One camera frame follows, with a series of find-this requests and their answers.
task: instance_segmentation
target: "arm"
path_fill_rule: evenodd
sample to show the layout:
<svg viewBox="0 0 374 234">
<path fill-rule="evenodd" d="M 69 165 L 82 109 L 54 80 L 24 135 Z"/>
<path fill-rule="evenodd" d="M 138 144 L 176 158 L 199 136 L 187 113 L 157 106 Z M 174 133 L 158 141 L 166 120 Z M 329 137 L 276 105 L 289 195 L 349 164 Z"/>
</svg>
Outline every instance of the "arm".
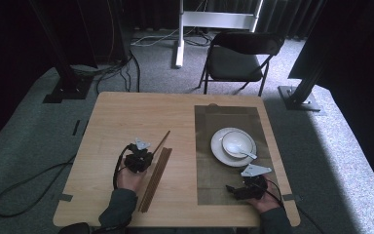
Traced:
<svg viewBox="0 0 374 234">
<path fill-rule="evenodd" d="M 132 212 L 137 203 L 136 192 L 141 186 L 147 171 L 135 174 L 123 168 L 117 176 L 117 189 L 111 194 L 108 208 L 99 216 L 101 228 L 118 227 L 123 229 L 131 222 Z"/>
<path fill-rule="evenodd" d="M 271 182 L 268 181 L 267 190 L 273 194 Z M 287 234 L 292 233 L 290 221 L 285 210 L 272 195 L 265 193 L 260 200 L 247 200 L 259 213 L 262 233 Z"/>
</svg>

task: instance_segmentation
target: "sleeve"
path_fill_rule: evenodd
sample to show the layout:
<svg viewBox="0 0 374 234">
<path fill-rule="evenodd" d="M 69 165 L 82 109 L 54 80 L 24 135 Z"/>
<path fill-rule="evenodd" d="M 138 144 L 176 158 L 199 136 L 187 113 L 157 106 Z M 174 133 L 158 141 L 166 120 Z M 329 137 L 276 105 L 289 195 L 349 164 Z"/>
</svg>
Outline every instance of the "sleeve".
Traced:
<svg viewBox="0 0 374 234">
<path fill-rule="evenodd" d="M 287 234 L 292 233 L 290 221 L 283 208 L 274 208 L 260 214 L 262 233 Z"/>
<path fill-rule="evenodd" d="M 124 228 L 131 222 L 137 202 L 136 194 L 128 189 L 118 188 L 111 194 L 108 208 L 99 216 L 101 228 Z"/>
</svg>

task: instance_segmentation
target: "black chair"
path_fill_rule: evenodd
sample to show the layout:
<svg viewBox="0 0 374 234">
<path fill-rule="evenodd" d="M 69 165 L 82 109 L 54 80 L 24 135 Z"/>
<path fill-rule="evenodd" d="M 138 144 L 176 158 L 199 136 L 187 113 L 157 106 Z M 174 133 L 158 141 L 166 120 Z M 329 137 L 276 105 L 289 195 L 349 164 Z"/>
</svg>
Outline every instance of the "black chair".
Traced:
<svg viewBox="0 0 374 234">
<path fill-rule="evenodd" d="M 259 96 L 262 95 L 269 61 L 281 50 L 284 38 L 274 33 L 253 33 L 246 31 L 227 31 L 218 33 L 211 41 L 207 53 L 205 68 L 199 87 L 205 81 L 207 93 L 208 82 L 249 82 L 261 80 Z M 267 55 L 259 63 L 256 55 Z"/>
</svg>

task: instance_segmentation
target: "brown placemat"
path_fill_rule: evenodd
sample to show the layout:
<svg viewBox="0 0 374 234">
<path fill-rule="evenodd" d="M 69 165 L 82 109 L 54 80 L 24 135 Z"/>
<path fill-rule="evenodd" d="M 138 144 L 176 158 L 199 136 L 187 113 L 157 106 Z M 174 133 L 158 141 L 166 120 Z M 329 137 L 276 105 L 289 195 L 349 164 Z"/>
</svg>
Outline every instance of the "brown placemat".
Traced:
<svg viewBox="0 0 374 234">
<path fill-rule="evenodd" d="M 224 128 L 237 128 L 248 133 L 256 143 L 258 158 L 252 164 L 273 169 L 272 159 L 263 133 L 256 107 L 196 105 L 196 162 L 197 191 L 199 205 L 237 205 L 237 201 L 226 189 L 226 184 L 243 187 L 243 167 L 231 167 L 221 163 L 211 151 L 211 138 Z M 274 172 L 269 173 L 272 181 Z"/>
</svg>

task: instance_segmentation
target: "cable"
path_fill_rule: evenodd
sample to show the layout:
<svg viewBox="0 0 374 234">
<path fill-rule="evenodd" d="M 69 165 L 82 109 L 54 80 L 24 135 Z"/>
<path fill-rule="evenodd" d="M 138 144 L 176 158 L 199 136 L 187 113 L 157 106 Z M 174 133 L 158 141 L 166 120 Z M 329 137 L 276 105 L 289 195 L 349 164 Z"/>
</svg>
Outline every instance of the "cable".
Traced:
<svg viewBox="0 0 374 234">
<path fill-rule="evenodd" d="M 199 8 L 203 5 L 204 2 L 206 2 L 206 3 L 205 3 L 205 6 L 204 6 L 204 8 L 203 8 L 203 12 L 206 10 L 208 0 L 203 0 L 203 1 L 201 1 L 201 3 L 199 4 L 199 6 L 196 8 L 195 12 L 197 12 L 197 11 L 199 10 Z M 188 35 L 188 34 L 189 34 L 190 32 L 192 32 L 195 28 L 196 28 L 196 27 L 193 27 L 193 29 L 191 29 L 189 32 L 187 32 L 187 33 L 185 33 L 185 34 L 183 34 L 183 35 L 184 35 L 184 36 L 185 36 L 185 35 Z M 174 30 L 172 33 L 170 33 L 170 34 L 167 35 L 167 36 L 145 36 L 145 37 L 142 37 L 142 38 L 136 40 L 135 42 L 132 42 L 131 45 L 132 45 L 132 46 L 139 46 L 139 47 L 149 47 L 149 46 L 153 46 L 153 45 L 157 44 L 158 42 L 163 41 L 163 40 L 165 40 L 166 38 L 169 38 L 172 34 L 174 34 L 174 33 L 175 33 L 176 31 L 178 31 L 178 30 L 179 30 L 179 28 L 176 29 L 176 30 Z M 147 45 L 139 45 L 139 44 L 137 44 L 137 43 L 140 42 L 140 41 L 143 41 L 143 40 L 145 40 L 145 39 L 150 39 L 150 38 L 160 38 L 160 39 L 157 40 L 157 41 L 155 41 L 155 42 L 153 42 L 153 43 L 151 43 L 151 44 L 147 44 Z"/>
<path fill-rule="evenodd" d="M 96 82 L 96 85 L 95 85 L 96 94 L 99 95 L 99 84 L 101 83 L 101 81 L 108 80 L 110 78 L 113 78 L 117 74 L 119 74 L 119 72 L 121 72 L 123 67 L 128 65 L 132 59 L 133 59 L 133 54 L 131 53 L 131 57 L 130 59 L 126 61 L 126 63 L 124 64 L 120 63 L 120 64 L 112 66 L 110 69 L 105 70 L 105 72 L 102 73 L 101 77 L 99 77 L 97 80 L 94 80 Z"/>
<path fill-rule="evenodd" d="M 264 187 L 262 187 L 262 186 L 260 186 L 260 185 L 258 185 L 258 184 L 256 184 L 256 183 L 253 183 L 252 185 L 254 185 L 254 186 L 256 186 L 256 187 L 262 189 L 262 190 L 265 191 L 267 194 L 269 194 L 270 196 L 272 196 L 272 197 L 273 197 L 273 198 L 274 198 L 274 199 L 279 203 L 279 205 L 280 205 L 283 209 L 285 209 L 284 204 L 283 204 L 283 201 L 282 201 L 282 199 L 281 199 L 281 190 L 279 189 L 279 187 L 278 187 L 275 183 L 273 183 L 272 181 L 270 181 L 270 180 L 268 180 L 268 179 L 266 179 L 266 181 L 271 182 L 271 183 L 276 187 L 276 189 L 277 189 L 278 192 L 279 192 L 280 199 L 279 199 L 277 196 L 275 196 L 275 194 L 273 194 L 273 193 L 271 193 L 270 191 L 268 191 L 266 188 L 264 188 Z"/>
<path fill-rule="evenodd" d="M 114 70 L 116 68 L 116 66 L 117 65 L 112 65 L 112 66 L 109 66 L 107 68 L 96 70 L 96 71 L 86 71 L 86 70 L 80 70 L 80 69 L 77 69 L 77 68 L 72 68 L 72 70 L 74 71 L 74 73 L 76 75 L 80 75 L 80 76 L 96 76 L 96 75 L 103 74 L 105 72 L 108 73 L 111 70 Z"/>
<path fill-rule="evenodd" d="M 318 224 L 305 211 L 303 211 L 299 206 L 297 206 L 297 204 L 296 208 L 318 229 L 320 233 L 324 234 L 324 231 L 318 226 Z"/>
<path fill-rule="evenodd" d="M 126 67 L 126 74 L 127 74 L 127 76 L 129 77 L 129 80 L 127 81 L 127 78 L 124 76 L 124 74 L 123 74 L 123 68 L 122 69 L 120 69 L 120 76 L 123 78 L 123 80 L 124 80 L 124 89 L 127 91 L 127 92 L 129 92 L 130 90 L 131 90 L 131 76 L 130 76 L 130 74 L 129 74 L 129 71 L 130 71 L 130 63 L 128 62 L 126 65 L 125 65 L 125 67 Z"/>
<path fill-rule="evenodd" d="M 118 157 L 118 160 L 117 160 L 117 164 L 115 165 L 115 170 L 114 170 L 114 175 L 112 177 L 112 185 L 114 187 L 114 189 L 117 189 L 118 186 L 117 186 L 117 177 L 118 177 L 118 173 L 123 169 L 120 169 L 121 167 L 121 162 L 123 161 L 123 156 L 124 156 L 124 153 L 130 148 L 129 145 L 127 145 L 123 151 L 121 152 L 120 156 Z"/>
<path fill-rule="evenodd" d="M 140 68 L 139 68 L 138 60 L 136 59 L 136 57 L 134 56 L 134 54 L 132 53 L 131 50 L 130 50 L 130 54 L 131 54 L 131 57 L 132 57 L 133 60 L 134 60 L 135 67 L 136 67 L 136 76 L 137 76 L 136 91 L 139 92 L 139 86 L 140 86 L 139 83 L 140 83 L 141 70 L 140 70 Z"/>
<path fill-rule="evenodd" d="M 0 193 L 0 200 L 1 198 L 7 194 L 8 192 L 10 192 L 11 190 L 29 182 L 30 180 L 36 178 L 37 176 L 40 176 L 52 169 L 55 169 L 57 167 L 60 167 L 62 166 L 62 168 L 59 170 L 59 172 L 56 174 L 56 176 L 53 178 L 53 180 L 50 182 L 50 184 L 45 188 L 44 192 L 39 196 L 38 199 L 36 199 L 31 205 L 29 205 L 28 207 L 26 207 L 25 209 L 23 209 L 22 211 L 18 212 L 18 213 L 14 213 L 14 214 L 3 214 L 0 212 L 0 217 L 15 217 L 15 216 L 18 216 L 18 215 L 22 215 L 22 214 L 25 214 L 26 212 L 28 212 L 29 210 L 31 210 L 33 207 L 35 207 L 41 200 L 42 198 L 45 196 L 45 194 L 48 192 L 48 190 L 50 190 L 51 186 L 54 184 L 54 182 L 56 181 L 56 179 L 59 177 L 59 175 L 63 172 L 63 170 L 66 168 L 66 166 L 68 165 L 72 165 L 72 162 L 71 160 L 75 158 L 76 155 L 72 156 L 66 163 L 61 163 L 61 164 L 57 164 L 57 165 L 54 165 L 54 166 L 51 166 L 49 168 L 47 168 L 46 170 L 42 171 L 41 173 L 37 174 L 37 175 L 34 175 L 33 177 L 30 177 L 24 181 L 21 181 L 21 182 L 18 182 L 10 187 L 8 187 L 7 189 L 5 189 L 4 191 L 2 191 Z"/>
<path fill-rule="evenodd" d="M 190 44 L 190 45 L 193 45 L 193 46 L 201 46 L 201 47 L 207 47 L 210 45 L 211 41 L 212 41 L 212 38 L 202 32 L 199 33 L 199 35 L 189 35 L 189 33 L 191 33 L 195 28 L 191 29 L 188 33 L 184 34 L 184 42 L 186 44 Z M 147 39 L 154 39 L 154 38 L 161 38 L 160 40 L 158 41 L 155 41 L 154 43 L 150 43 L 150 44 L 146 44 L 146 45 L 138 45 L 138 44 L 134 44 L 132 43 L 133 46 L 139 46 L 139 47 L 149 47 L 149 46 L 152 46 L 152 45 L 155 45 L 156 43 L 160 42 L 160 41 L 164 41 L 164 40 L 178 40 L 178 37 L 173 37 L 173 36 L 170 36 L 170 35 L 167 35 L 167 36 L 164 36 L 162 38 L 162 36 L 148 36 L 148 37 L 143 37 L 143 38 L 133 38 L 135 40 L 140 41 L 140 40 L 147 40 Z M 192 41 L 192 40 L 189 40 L 189 39 L 186 39 L 186 37 L 201 37 L 201 38 L 204 38 L 206 39 L 206 41 L 204 43 L 199 43 L 199 42 L 195 42 L 195 41 Z"/>
</svg>

